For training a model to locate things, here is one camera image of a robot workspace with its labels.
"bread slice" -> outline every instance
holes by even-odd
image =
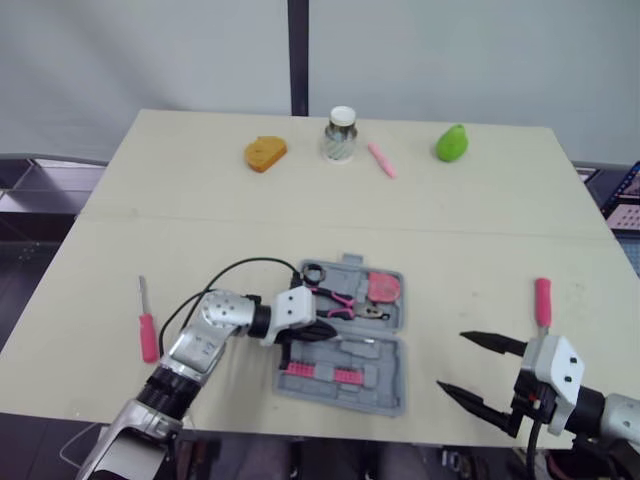
[[[249,167],[262,173],[285,153],[287,153],[287,144],[280,137],[258,137],[255,142],[247,145],[244,157]]]

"gray plastic case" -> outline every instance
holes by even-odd
[[[400,282],[401,294],[394,303],[376,304],[389,314],[387,320],[356,317],[353,320],[331,318],[327,321],[338,331],[338,340],[322,342],[294,341],[291,361],[313,365],[314,378],[286,374],[277,370],[274,375],[276,392],[290,397],[311,400],[367,413],[395,417],[405,411],[405,346],[394,335],[404,325],[404,278],[398,272],[363,266],[358,255],[344,255],[342,263],[305,260],[321,265],[326,272],[319,286],[337,293],[351,295],[356,302],[366,301],[368,274],[388,273]],[[316,308],[331,309],[339,305],[316,296]],[[354,369],[363,374],[363,385],[333,381],[335,368]]]

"white wall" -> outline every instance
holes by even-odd
[[[0,1],[0,153],[109,160],[140,108],[290,113],[283,0]]]
[[[638,0],[311,0],[310,113],[552,127],[640,159]]]

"black pole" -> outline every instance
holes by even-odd
[[[309,116],[309,0],[287,0],[291,115]]]

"pliers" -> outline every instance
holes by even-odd
[[[342,305],[341,308],[331,310],[316,310],[316,315],[325,318],[342,318],[343,320],[353,320],[356,317],[387,320],[389,314],[382,311],[370,303],[356,303],[351,295],[336,293],[333,290],[322,287],[309,287],[314,295],[329,298]]]

